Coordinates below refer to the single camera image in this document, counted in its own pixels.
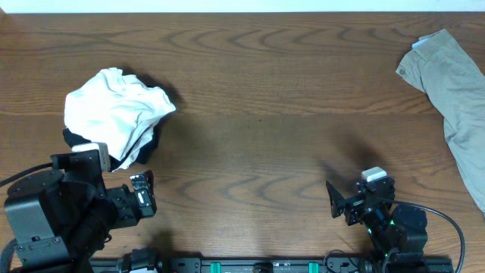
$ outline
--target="white cloth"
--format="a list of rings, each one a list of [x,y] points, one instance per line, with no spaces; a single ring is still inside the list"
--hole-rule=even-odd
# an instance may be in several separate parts
[[[160,87],[149,88],[135,75],[122,76],[122,72],[114,67],[103,69],[69,93],[64,123],[72,133],[106,143],[115,159],[121,161],[127,156],[119,166],[127,169],[139,150],[152,140],[153,127],[175,111],[175,106]]]

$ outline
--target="wood grain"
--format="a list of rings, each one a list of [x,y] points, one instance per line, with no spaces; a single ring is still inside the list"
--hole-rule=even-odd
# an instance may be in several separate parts
[[[163,86],[177,106],[151,161],[158,212],[112,231],[97,256],[156,246],[204,256],[324,256],[371,247],[362,226],[330,217],[324,182],[353,194],[379,165],[397,197],[445,212],[482,272],[483,216],[443,139],[443,118],[395,69],[442,28],[483,70],[485,15],[37,14],[0,27],[0,179],[68,152],[66,94],[105,67]],[[5,199],[6,188],[0,189]],[[429,255],[458,262],[451,225],[428,215]],[[12,237],[3,208],[4,246]]]

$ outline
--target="wooden table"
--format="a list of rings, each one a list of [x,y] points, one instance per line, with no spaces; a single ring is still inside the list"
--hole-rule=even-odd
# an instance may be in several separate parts
[[[99,257],[324,256],[371,248],[361,225],[330,217],[324,186],[346,196],[379,165],[397,199],[445,212],[482,272],[483,216],[443,138],[443,117],[395,69],[419,36],[446,28],[485,68],[484,14],[43,14],[0,25],[0,178],[68,152],[64,97],[100,69],[163,86],[177,106],[147,165],[158,212],[112,231]],[[2,204],[6,187],[1,189]],[[0,208],[0,244],[13,238]],[[458,263],[453,227],[428,214],[428,255]]]

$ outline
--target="green connector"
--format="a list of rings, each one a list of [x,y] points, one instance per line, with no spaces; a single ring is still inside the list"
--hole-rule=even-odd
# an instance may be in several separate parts
[[[221,273],[221,264],[219,262],[211,263],[211,273]]]
[[[318,273],[320,265],[317,262],[310,262],[308,264],[308,273]]]

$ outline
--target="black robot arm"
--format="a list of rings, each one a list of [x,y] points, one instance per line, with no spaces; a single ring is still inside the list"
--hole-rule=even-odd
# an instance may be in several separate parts
[[[344,214],[347,225],[365,225],[374,245],[370,260],[378,273],[453,272],[451,260],[423,257],[423,248],[427,242],[427,218],[424,210],[444,217],[457,228],[462,254],[456,272],[461,270],[465,256],[465,239],[459,226],[451,218],[434,209],[394,201],[394,180],[378,167],[362,172],[357,189],[358,195],[344,199],[327,181],[332,217]],[[393,203],[399,205],[391,214]]]
[[[21,272],[91,272],[89,258],[109,231],[155,215],[153,174],[106,189],[99,150],[52,155],[52,170],[20,179],[8,189],[5,212],[17,238]]]

